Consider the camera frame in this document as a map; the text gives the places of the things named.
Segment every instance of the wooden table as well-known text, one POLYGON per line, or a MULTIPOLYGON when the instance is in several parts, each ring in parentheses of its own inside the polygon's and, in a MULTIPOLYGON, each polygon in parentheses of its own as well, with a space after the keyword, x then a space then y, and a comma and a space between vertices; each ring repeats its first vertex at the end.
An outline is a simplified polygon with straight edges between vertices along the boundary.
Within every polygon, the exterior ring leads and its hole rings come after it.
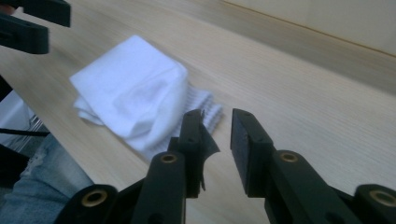
POLYGON ((81 120, 69 77, 131 35, 141 35, 213 92, 224 116, 221 153, 205 164, 207 191, 188 200, 187 223, 266 223, 248 199, 229 149, 232 108, 253 113, 278 149, 305 156, 353 193, 396 189, 396 58, 216 0, 69 0, 70 29, 50 28, 47 55, 0 48, 0 72, 96 183, 123 189, 148 165, 108 129, 81 120))

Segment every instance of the jeans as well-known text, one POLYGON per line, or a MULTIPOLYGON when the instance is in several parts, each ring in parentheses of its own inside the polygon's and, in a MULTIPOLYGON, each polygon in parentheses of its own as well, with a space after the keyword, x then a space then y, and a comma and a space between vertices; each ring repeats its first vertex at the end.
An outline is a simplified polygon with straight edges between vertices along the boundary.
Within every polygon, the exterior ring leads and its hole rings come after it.
POLYGON ((75 193, 93 182, 49 135, 0 208, 0 223, 53 223, 75 193))

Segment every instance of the white cloth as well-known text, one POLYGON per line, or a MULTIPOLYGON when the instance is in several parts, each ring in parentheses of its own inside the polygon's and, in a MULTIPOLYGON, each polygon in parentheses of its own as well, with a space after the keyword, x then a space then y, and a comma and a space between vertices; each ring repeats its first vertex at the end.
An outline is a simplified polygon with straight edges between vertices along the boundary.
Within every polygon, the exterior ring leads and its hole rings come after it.
POLYGON ((185 112, 205 109, 209 131, 219 121, 221 106, 213 105, 210 92, 189 88, 187 74, 135 35, 70 78, 79 93, 74 107, 150 160, 166 150, 185 112), (216 115, 210 120, 209 111, 216 115))

